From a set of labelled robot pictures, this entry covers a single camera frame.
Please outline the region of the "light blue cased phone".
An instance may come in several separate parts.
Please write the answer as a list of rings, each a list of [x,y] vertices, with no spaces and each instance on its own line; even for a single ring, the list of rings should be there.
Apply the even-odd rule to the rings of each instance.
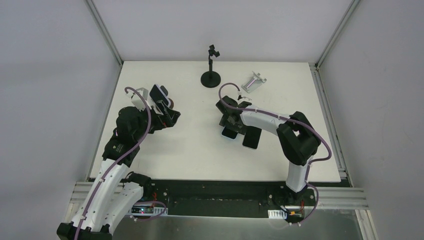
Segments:
[[[221,135],[228,139],[234,140],[237,137],[238,133],[236,131],[231,130],[228,127],[224,127],[221,132]]]

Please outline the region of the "black phone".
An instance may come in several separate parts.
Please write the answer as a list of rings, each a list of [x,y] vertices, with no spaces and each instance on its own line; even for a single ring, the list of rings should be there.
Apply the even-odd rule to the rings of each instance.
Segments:
[[[259,145],[261,134],[262,129],[254,126],[247,126],[242,145],[246,148],[256,150]]]

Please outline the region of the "black gooseneck phone stand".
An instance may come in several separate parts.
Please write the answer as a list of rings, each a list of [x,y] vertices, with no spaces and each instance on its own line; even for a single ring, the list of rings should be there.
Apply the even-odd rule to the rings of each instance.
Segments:
[[[206,88],[215,88],[221,83],[221,76],[213,70],[212,57],[219,57],[220,52],[215,50],[212,44],[208,49],[208,71],[204,72],[200,78],[201,84]]]

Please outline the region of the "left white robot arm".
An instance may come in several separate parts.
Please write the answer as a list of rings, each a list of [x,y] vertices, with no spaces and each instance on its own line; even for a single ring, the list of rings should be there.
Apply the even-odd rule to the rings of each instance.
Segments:
[[[162,100],[142,110],[135,106],[119,110],[99,172],[83,205],[69,223],[62,222],[56,230],[61,240],[110,240],[130,208],[152,198],[152,179],[131,173],[130,166],[147,134],[172,128],[180,116]]]

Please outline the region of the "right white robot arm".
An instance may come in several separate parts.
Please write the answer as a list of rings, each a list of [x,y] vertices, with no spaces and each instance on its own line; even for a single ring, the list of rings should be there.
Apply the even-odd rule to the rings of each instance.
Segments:
[[[313,132],[306,116],[299,111],[288,116],[266,113],[262,109],[255,109],[250,102],[237,103],[227,95],[216,103],[216,107],[222,113],[219,122],[223,127],[221,134],[230,139],[243,135],[244,147],[256,150],[263,131],[278,137],[283,154],[289,161],[284,200],[290,205],[302,201],[307,164],[322,142]]]

